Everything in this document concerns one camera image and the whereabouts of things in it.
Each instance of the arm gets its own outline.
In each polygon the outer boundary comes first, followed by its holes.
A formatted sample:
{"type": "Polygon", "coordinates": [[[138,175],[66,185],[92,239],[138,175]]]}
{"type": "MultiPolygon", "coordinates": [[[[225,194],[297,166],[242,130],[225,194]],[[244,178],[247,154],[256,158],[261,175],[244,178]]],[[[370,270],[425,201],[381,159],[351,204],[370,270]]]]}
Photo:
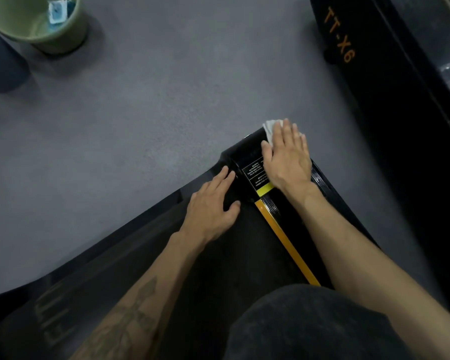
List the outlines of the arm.
{"type": "Polygon", "coordinates": [[[155,262],[108,313],[70,360],[150,359],[195,259],[205,245],[237,219],[240,202],[223,211],[225,193],[235,178],[228,168],[193,193],[180,231],[155,262]]]}
{"type": "Polygon", "coordinates": [[[264,168],[300,214],[335,289],[388,316],[396,333],[424,359],[450,359],[450,313],[343,218],[311,182],[305,135],[288,120],[262,142],[264,168]]]}

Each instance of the yellow label stripe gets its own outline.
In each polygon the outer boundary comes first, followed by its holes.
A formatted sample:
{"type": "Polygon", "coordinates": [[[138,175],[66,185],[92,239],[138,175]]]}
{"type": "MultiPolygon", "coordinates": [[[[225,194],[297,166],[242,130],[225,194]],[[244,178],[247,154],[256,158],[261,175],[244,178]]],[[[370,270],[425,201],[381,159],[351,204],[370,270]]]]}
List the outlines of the yellow label stripe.
{"type": "Polygon", "coordinates": [[[265,193],[269,193],[274,185],[271,182],[268,182],[263,187],[257,189],[258,197],[262,197],[265,193]]]}
{"type": "Polygon", "coordinates": [[[261,199],[255,202],[255,205],[257,206],[258,210],[261,212],[265,220],[267,220],[268,225],[271,227],[275,235],[278,237],[278,240],[282,242],[282,245],[285,247],[285,249],[288,251],[288,254],[292,257],[293,261],[296,263],[300,271],[303,273],[307,281],[314,285],[319,286],[320,283],[318,282],[317,278],[313,275],[312,271],[308,267],[308,265],[303,261],[302,257],[300,256],[297,249],[293,246],[293,244],[290,242],[288,237],[285,235],[285,232],[282,230],[280,225],[276,222],[275,218],[271,215],[271,213],[268,211],[267,207],[263,203],[261,199]]]}

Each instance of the green bucket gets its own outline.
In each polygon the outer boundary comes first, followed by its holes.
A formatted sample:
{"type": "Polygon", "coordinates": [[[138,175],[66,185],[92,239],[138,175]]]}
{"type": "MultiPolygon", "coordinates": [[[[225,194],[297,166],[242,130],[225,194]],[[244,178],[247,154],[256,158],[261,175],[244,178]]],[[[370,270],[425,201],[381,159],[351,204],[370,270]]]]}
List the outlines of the green bucket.
{"type": "Polygon", "coordinates": [[[82,0],[60,28],[50,31],[48,1],[0,0],[0,33],[8,39],[26,42],[47,54],[63,54],[78,48],[87,35],[82,0]]]}

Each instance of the warning sticker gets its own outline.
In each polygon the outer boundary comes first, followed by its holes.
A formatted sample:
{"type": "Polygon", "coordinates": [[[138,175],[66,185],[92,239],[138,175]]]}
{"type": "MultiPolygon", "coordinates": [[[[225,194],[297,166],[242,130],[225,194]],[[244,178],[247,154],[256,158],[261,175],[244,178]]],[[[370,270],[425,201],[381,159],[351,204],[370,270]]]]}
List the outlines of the warning sticker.
{"type": "Polygon", "coordinates": [[[247,165],[242,169],[242,171],[243,173],[245,173],[246,177],[256,191],[258,191],[261,187],[269,182],[264,169],[263,157],[260,157],[253,163],[247,165]]]}

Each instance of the treadmill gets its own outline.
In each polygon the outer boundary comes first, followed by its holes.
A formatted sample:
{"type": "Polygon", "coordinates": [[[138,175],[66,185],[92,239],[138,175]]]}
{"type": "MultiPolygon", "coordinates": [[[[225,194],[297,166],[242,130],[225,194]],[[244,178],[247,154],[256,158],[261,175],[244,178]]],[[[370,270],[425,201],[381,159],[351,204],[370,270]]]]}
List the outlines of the treadmill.
{"type": "Polygon", "coordinates": [[[450,0],[310,0],[450,307],[450,0]]]}
{"type": "MultiPolygon", "coordinates": [[[[293,283],[332,288],[300,217],[268,181],[262,140],[266,140],[263,128],[224,151],[198,178],[76,258],[0,294],[0,359],[68,359],[180,229],[192,193],[223,165],[237,173],[224,207],[239,199],[240,215],[194,263],[157,358],[221,359],[229,327],[260,297],[293,283]]],[[[373,242],[315,163],[312,181],[373,242]]]]}

